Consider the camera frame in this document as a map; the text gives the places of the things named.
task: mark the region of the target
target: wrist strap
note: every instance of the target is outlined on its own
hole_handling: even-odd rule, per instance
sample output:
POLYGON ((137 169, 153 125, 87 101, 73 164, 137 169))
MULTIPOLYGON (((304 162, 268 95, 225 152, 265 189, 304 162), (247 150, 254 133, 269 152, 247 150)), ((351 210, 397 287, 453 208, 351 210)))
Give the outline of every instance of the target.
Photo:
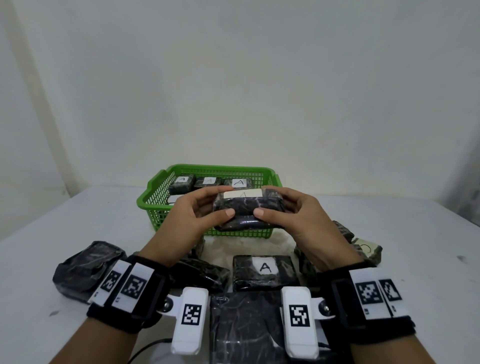
POLYGON ((415 324, 394 283, 369 261, 324 272, 321 294, 341 335, 373 344, 415 334, 415 324))
POLYGON ((156 324, 170 289, 168 268, 136 255, 117 261, 90 299, 87 316, 128 333, 156 324))

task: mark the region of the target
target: person's left arm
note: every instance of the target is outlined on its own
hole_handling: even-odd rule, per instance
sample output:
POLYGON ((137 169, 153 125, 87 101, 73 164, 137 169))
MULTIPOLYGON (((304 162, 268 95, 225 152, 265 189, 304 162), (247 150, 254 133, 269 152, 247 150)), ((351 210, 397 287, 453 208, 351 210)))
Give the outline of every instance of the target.
MULTIPOLYGON (((216 195, 231 190, 231 186, 205 187, 180 197, 138 255, 166 267, 174 265, 209 228, 223 224, 235 215, 232 208, 212 212, 216 195)), ((136 340, 137 334, 88 318, 50 364, 124 364, 128 362, 136 340)))

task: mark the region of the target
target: person's left hand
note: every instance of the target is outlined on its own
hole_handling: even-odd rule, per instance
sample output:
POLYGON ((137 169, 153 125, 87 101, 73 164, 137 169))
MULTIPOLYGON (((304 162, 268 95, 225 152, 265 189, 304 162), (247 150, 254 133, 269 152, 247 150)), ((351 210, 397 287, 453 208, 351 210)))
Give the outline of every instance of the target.
POLYGON ((235 215, 232 208, 212 212, 216 195, 232 190, 231 186, 204 187, 180 197, 138 255, 167 267, 174 265, 208 229, 227 222, 235 215))

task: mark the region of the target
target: person's right hand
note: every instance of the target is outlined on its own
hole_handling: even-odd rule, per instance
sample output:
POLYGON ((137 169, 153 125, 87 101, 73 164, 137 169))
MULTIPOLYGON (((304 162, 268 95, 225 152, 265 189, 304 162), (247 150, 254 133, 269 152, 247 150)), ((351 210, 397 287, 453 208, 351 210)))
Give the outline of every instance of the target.
POLYGON ((363 261, 315 197, 285 187, 267 188, 283 196, 287 212, 256 208, 253 214, 282 226, 317 268, 324 271, 363 261))

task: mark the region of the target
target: person's right arm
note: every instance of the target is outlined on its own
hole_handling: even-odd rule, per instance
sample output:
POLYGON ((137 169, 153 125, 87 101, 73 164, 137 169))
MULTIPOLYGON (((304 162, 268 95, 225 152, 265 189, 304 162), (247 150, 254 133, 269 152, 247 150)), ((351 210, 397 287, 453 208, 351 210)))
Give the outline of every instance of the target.
MULTIPOLYGON (((315 197, 290 188, 269 188, 282 194, 287 212, 257 208, 253 214, 282 226, 317 268, 325 271, 363 261, 315 197)), ((356 364, 434 363, 414 335, 378 344, 352 344, 351 351, 356 364)))

